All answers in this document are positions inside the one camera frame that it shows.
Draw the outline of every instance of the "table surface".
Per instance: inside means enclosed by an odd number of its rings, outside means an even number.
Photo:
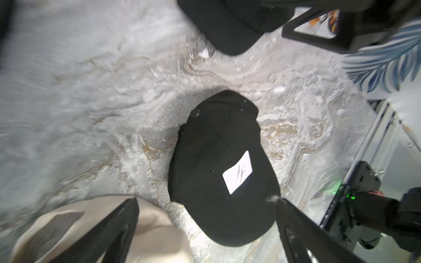
[[[171,203],[178,126],[232,89],[259,108],[282,196],[320,222],[375,113],[338,55],[263,35],[229,57],[173,0],[21,1],[0,71],[0,257],[42,213],[106,194],[168,212],[195,262],[285,262],[274,225],[238,248],[214,243]]]

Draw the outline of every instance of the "beige fabric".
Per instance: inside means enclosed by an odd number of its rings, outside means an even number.
[[[133,196],[97,197],[62,206],[40,216],[31,228],[18,239],[12,252],[11,262],[49,262],[83,237],[91,228],[128,198],[133,198]],[[182,230],[174,227],[167,213],[143,199],[137,198],[137,200],[140,211],[139,219],[126,262],[193,262],[187,236]],[[31,241],[33,241],[39,231],[45,230],[45,226],[51,224],[54,217],[67,213],[73,215],[73,219],[76,221],[72,222],[64,236],[51,249],[46,251],[42,257],[36,261],[28,261],[27,254],[30,252],[27,250],[28,244],[31,244]]]

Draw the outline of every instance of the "black baseball cap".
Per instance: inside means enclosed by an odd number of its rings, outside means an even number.
[[[265,32],[282,26],[295,8],[263,7],[259,0],[177,0],[199,30],[227,55],[248,50]]]
[[[170,162],[168,192],[213,241],[231,247],[263,235],[275,221],[279,184],[260,144],[257,107],[225,90],[200,103]]]

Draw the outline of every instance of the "cap eyelet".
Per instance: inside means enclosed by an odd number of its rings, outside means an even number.
[[[192,112],[190,113],[190,116],[191,116],[193,119],[197,119],[197,118],[199,118],[199,117],[200,117],[200,110],[199,110],[199,109],[194,109],[194,110],[192,110]]]

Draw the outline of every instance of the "beige cloth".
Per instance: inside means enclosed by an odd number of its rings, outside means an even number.
[[[11,263],[49,262],[128,198],[133,196],[97,197],[40,216],[16,242]],[[139,219],[126,263],[192,263],[186,234],[165,211],[143,199],[137,201]]]

